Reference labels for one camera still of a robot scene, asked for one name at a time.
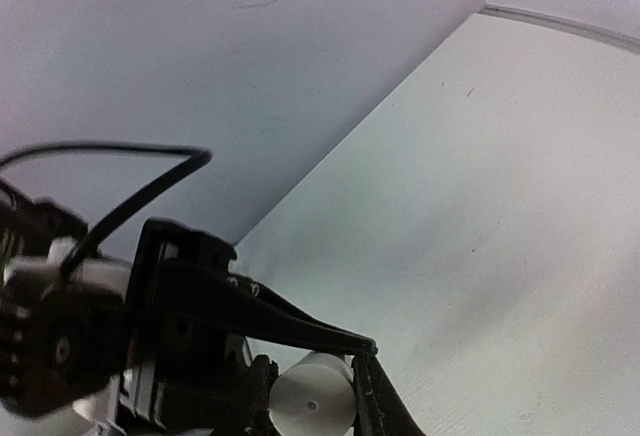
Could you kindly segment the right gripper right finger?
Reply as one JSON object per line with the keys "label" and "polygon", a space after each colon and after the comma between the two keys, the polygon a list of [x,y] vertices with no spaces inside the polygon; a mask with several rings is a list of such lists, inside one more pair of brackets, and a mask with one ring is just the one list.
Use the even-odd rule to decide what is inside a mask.
{"label": "right gripper right finger", "polygon": [[425,436],[416,424],[376,356],[352,360],[360,436]]}

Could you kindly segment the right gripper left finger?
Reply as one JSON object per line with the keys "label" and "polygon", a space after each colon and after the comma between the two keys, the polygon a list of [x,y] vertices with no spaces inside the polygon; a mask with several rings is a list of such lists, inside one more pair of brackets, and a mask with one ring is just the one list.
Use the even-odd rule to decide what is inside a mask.
{"label": "right gripper left finger", "polygon": [[248,277],[169,259],[159,266],[161,306],[225,332],[342,355],[375,355],[376,342],[319,321]]}

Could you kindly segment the white nail polish cap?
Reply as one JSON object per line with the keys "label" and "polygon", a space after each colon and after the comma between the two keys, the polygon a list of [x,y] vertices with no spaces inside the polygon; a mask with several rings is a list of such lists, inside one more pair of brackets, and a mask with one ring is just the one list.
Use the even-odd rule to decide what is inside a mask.
{"label": "white nail polish cap", "polygon": [[357,414],[353,372],[343,356],[310,352],[281,374],[269,416],[284,436],[344,436]]}

